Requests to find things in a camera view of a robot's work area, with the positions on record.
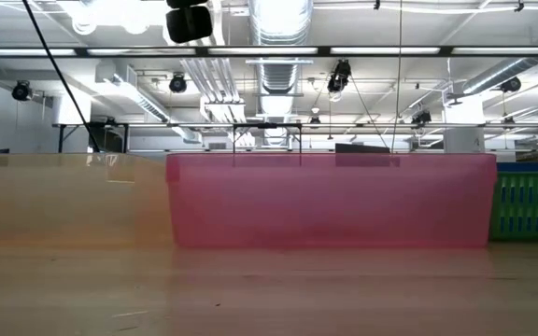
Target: ventilation duct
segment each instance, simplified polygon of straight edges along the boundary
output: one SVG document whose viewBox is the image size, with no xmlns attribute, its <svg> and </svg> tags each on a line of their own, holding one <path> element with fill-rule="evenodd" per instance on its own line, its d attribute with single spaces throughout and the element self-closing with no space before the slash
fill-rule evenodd
<svg viewBox="0 0 538 336">
<path fill-rule="evenodd" d="M 503 61 L 464 83 L 462 91 L 464 94 L 478 94 L 516 77 L 518 74 L 531 69 L 535 65 L 538 65 L 538 57 Z"/>
<path fill-rule="evenodd" d="M 248 0 L 253 43 L 258 46 L 300 46 L 310 32 L 312 0 Z M 299 64 L 259 64 L 257 74 L 263 114 L 271 122 L 287 122 L 293 106 Z M 267 136 L 272 144 L 285 139 Z"/>
</svg>

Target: ceiling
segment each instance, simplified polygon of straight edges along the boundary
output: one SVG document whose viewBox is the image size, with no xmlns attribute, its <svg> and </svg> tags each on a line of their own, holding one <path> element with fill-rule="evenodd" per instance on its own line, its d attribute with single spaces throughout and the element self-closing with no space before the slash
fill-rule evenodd
<svg viewBox="0 0 538 336">
<path fill-rule="evenodd" d="M 37 20 L 44 35 L 52 47 L 90 46 L 90 47 L 131 47 L 131 46 L 166 46 L 163 39 L 163 27 L 156 25 L 163 22 L 166 5 L 164 1 L 143 1 L 140 6 L 153 22 L 147 31 L 140 35 L 131 35 L 120 26 L 99 26 L 90 35 L 77 35 L 72 29 L 72 18 L 63 13 L 68 7 L 79 5 L 75 1 L 37 2 L 40 9 L 54 11 L 47 16 L 37 13 Z M 441 46 L 441 45 L 479 45 L 512 46 L 533 45 L 538 38 L 538 10 L 520 12 L 502 11 L 479 14 L 426 14 L 387 9 L 395 7 L 399 1 L 382 0 L 382 8 L 372 10 L 359 8 L 370 7 L 373 1 L 338 1 L 316 0 L 312 15 L 312 25 L 308 44 L 317 46 L 371 46 L 403 45 Z M 403 7 L 432 10 L 475 9 L 487 4 L 485 8 L 515 7 L 514 0 L 408 0 Z M 223 35 L 227 44 L 248 45 L 248 16 L 244 1 L 222 1 Z M 528 1 L 529 6 L 538 6 L 538 0 Z M 0 2 L 0 47 L 39 47 L 34 28 L 21 2 Z M 354 58 L 350 59 L 354 83 L 345 88 L 343 98 L 337 103 L 330 102 L 327 91 L 323 89 L 325 78 L 337 62 L 335 58 L 311 59 L 312 64 L 304 65 L 298 92 L 304 96 L 294 99 L 293 113 L 298 117 L 293 120 L 307 122 L 311 108 L 319 108 L 323 122 L 359 122 L 368 120 L 367 109 L 373 119 L 380 122 L 392 121 L 395 111 L 404 116 L 407 110 L 428 89 L 448 79 L 462 82 L 470 79 L 491 66 L 504 61 L 503 58 Z M 200 94 L 192 83 L 185 93 L 172 94 L 167 88 L 174 72 L 183 72 L 179 59 L 128 59 L 129 65 L 139 75 L 141 89 L 148 91 L 173 116 L 182 121 L 200 121 L 198 111 Z M 76 78 L 93 80 L 94 71 L 99 60 L 60 60 L 62 71 Z M 231 59 L 232 72 L 238 90 L 246 102 L 246 115 L 255 117 L 259 111 L 255 69 L 246 65 L 244 59 Z M 20 71 L 30 76 L 35 71 L 50 71 L 47 60 L 0 59 L 0 76 L 6 78 L 7 72 Z M 485 116 L 496 119 L 503 112 L 511 113 L 523 108 L 538 106 L 538 66 L 520 74 L 522 90 L 506 94 L 505 104 L 498 91 L 484 94 Z M 61 94 L 63 87 L 56 80 L 39 81 L 33 84 L 47 94 Z M 432 95 L 441 95 L 433 91 Z M 441 103 L 431 106 L 434 120 L 441 119 Z M 144 121 L 144 113 L 138 106 L 108 96 L 107 100 L 96 100 L 93 114 L 113 115 L 119 120 Z M 532 114 L 524 121 L 538 121 L 538 115 Z"/>
</svg>

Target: white wall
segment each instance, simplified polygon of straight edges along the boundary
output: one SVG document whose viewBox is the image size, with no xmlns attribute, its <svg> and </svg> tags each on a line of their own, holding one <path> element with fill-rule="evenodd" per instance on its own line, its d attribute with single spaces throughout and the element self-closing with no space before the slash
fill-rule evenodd
<svg viewBox="0 0 538 336">
<path fill-rule="evenodd" d="M 0 88 L 0 149 L 11 153 L 57 152 L 57 130 L 51 127 L 53 112 L 43 105 L 20 103 Z"/>
</svg>

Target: wooden table surface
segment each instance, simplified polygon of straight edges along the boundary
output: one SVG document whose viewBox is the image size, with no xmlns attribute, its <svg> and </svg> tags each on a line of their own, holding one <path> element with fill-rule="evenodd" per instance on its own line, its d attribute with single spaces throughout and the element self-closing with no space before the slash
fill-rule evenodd
<svg viewBox="0 0 538 336">
<path fill-rule="evenodd" d="M 0 247 L 0 335 L 538 335 L 538 244 Z"/>
</svg>

